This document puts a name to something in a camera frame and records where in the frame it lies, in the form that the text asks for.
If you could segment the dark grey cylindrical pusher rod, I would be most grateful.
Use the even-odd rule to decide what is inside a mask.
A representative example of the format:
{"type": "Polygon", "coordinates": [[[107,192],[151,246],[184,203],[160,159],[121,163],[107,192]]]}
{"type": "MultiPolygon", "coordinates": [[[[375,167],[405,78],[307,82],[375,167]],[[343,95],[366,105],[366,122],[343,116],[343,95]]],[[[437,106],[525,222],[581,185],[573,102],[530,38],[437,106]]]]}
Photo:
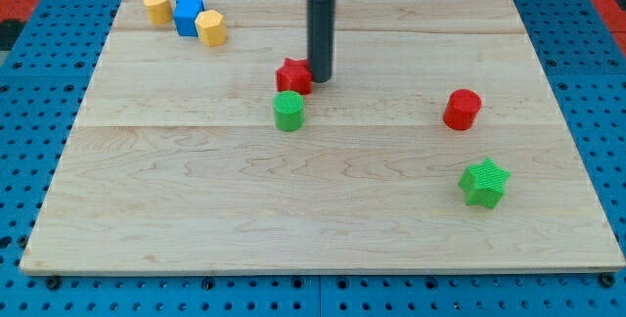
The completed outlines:
{"type": "Polygon", "coordinates": [[[306,0],[307,61],[312,80],[324,83],[333,75],[335,0],[306,0]]]}

